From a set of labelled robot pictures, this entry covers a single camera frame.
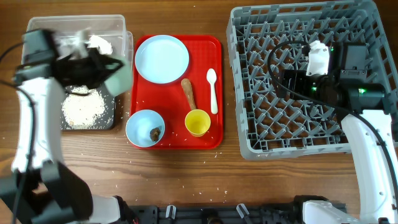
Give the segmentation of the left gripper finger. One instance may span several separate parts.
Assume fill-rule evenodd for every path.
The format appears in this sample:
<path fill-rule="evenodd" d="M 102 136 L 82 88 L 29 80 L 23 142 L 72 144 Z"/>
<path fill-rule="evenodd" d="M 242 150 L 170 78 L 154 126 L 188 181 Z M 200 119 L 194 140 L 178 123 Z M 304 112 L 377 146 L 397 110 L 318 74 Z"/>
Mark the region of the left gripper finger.
<path fill-rule="evenodd" d="M 110 55 L 99 55 L 98 71 L 100 73 L 115 73 L 124 66 L 124 62 Z"/>
<path fill-rule="evenodd" d="M 84 81 L 84 85 L 87 86 L 89 90 L 96 89 L 100 87 L 107 78 L 106 75 L 89 76 Z"/>

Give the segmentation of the green bowl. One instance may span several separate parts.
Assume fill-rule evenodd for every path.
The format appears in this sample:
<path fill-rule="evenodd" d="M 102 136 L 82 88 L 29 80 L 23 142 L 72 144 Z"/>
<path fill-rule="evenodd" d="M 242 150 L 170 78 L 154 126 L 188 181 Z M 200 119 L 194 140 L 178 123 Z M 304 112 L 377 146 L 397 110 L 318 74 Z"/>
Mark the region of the green bowl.
<path fill-rule="evenodd" d="M 119 55 L 111 55 L 111 58 L 122 61 L 123 66 L 105 80 L 104 85 L 112 96 L 118 96 L 132 88 L 132 63 Z"/>

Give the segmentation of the white tissue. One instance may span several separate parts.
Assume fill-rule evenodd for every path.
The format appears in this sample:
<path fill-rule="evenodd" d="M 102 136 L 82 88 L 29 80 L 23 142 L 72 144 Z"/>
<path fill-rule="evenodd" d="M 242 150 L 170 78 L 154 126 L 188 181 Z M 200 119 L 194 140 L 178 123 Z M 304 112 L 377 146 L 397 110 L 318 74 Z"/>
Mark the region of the white tissue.
<path fill-rule="evenodd" d="M 100 36 L 92 35 L 88 40 L 88 48 L 96 48 L 102 55 L 111 55 L 113 53 L 112 45 Z"/>

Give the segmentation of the white rice pile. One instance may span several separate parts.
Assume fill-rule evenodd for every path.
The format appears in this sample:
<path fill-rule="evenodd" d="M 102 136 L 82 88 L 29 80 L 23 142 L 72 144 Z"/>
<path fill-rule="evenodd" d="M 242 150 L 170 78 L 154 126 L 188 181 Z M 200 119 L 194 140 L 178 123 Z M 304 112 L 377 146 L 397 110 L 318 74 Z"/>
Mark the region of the white rice pile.
<path fill-rule="evenodd" d="M 86 86 L 72 88 L 73 93 L 88 93 L 86 96 L 68 95 L 62 103 L 62 113 L 67 129 L 92 129 L 96 120 L 105 112 L 105 102 L 98 90 Z"/>

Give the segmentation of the large light blue plate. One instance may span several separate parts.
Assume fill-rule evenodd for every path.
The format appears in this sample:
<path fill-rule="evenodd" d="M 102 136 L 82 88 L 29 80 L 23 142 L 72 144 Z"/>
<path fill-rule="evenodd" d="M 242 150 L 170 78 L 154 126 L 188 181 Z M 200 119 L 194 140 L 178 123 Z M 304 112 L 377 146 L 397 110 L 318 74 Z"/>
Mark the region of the large light blue plate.
<path fill-rule="evenodd" d="M 171 35 L 155 35 L 138 46 L 136 70 L 155 84 L 172 83 L 186 72 L 190 55 L 185 44 Z"/>

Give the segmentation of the small light blue bowl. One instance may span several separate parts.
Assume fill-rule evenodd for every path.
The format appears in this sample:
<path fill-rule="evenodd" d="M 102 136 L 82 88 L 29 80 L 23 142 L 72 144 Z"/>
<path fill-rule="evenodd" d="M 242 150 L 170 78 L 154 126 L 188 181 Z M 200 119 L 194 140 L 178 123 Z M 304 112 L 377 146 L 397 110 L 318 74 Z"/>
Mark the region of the small light blue bowl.
<path fill-rule="evenodd" d="M 157 140 L 153 141 L 151 132 L 159 130 Z M 128 141 L 136 147 L 155 146 L 165 134 L 163 117 L 153 110 L 140 110 L 135 112 L 126 123 L 126 136 Z"/>

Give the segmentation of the brown food lump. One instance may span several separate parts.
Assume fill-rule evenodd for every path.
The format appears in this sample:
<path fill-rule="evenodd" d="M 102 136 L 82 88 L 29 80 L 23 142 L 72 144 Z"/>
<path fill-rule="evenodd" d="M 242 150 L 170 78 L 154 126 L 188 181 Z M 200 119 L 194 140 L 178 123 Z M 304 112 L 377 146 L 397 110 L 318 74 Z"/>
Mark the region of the brown food lump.
<path fill-rule="evenodd" d="M 161 129 L 160 129 L 159 127 L 156 127 L 156 128 L 154 128 L 154 129 L 152 129 L 152 130 L 150 131 L 150 140 L 151 140 L 152 142 L 157 142 L 157 141 L 159 141 L 159 140 L 160 140 L 161 134 L 162 134 L 162 131 L 161 131 Z"/>

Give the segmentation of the white plastic spoon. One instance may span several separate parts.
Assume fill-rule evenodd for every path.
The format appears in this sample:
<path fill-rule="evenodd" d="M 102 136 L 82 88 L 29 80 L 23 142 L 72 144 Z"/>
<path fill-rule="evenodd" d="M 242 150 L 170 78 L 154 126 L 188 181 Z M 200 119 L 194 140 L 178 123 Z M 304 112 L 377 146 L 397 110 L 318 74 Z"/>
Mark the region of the white plastic spoon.
<path fill-rule="evenodd" d="M 218 104 L 217 104 L 217 99 L 216 99 L 216 91 L 215 91 L 215 83 L 217 81 L 217 76 L 216 72 L 213 68 L 210 68 L 207 71 L 206 74 L 206 79 L 208 83 L 210 84 L 210 107 L 211 107 L 211 113 L 212 114 L 217 114 L 218 113 Z"/>

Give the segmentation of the yellow plastic cup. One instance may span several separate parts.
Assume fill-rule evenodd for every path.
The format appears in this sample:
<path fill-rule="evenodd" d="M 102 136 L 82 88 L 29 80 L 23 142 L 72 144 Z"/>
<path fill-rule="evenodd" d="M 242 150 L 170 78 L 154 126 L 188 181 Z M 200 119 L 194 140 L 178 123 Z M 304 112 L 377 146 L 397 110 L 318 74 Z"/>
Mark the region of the yellow plastic cup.
<path fill-rule="evenodd" d="M 185 117 L 185 127 L 192 136 L 202 137 L 210 128 L 211 119 L 203 110 L 191 110 Z"/>

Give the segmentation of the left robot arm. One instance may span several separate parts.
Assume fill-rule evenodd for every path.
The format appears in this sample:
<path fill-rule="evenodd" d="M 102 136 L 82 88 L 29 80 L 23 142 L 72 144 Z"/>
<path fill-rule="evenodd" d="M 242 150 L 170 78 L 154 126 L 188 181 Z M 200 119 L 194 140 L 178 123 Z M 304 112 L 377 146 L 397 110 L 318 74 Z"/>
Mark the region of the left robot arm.
<path fill-rule="evenodd" d="M 25 61 L 9 86 L 17 91 L 20 128 L 12 175 L 1 179 L 1 200 L 21 223 L 138 223 L 119 196 L 91 193 L 64 163 L 61 148 L 62 102 L 71 86 L 105 87 L 118 96 L 132 87 L 130 61 L 103 55 L 80 32 L 72 52 L 61 57 L 48 29 L 24 34 Z"/>

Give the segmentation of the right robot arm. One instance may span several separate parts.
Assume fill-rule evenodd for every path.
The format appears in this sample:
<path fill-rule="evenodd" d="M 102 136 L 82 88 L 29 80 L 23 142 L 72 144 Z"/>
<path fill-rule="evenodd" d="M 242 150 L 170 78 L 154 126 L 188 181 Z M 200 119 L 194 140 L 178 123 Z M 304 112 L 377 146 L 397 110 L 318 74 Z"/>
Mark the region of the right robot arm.
<path fill-rule="evenodd" d="M 326 46 L 291 40 L 308 60 L 305 70 L 271 76 L 279 98 L 289 95 L 333 109 L 348 140 L 360 193 L 361 223 L 397 223 L 397 154 L 385 87 L 368 83 L 366 44 Z"/>

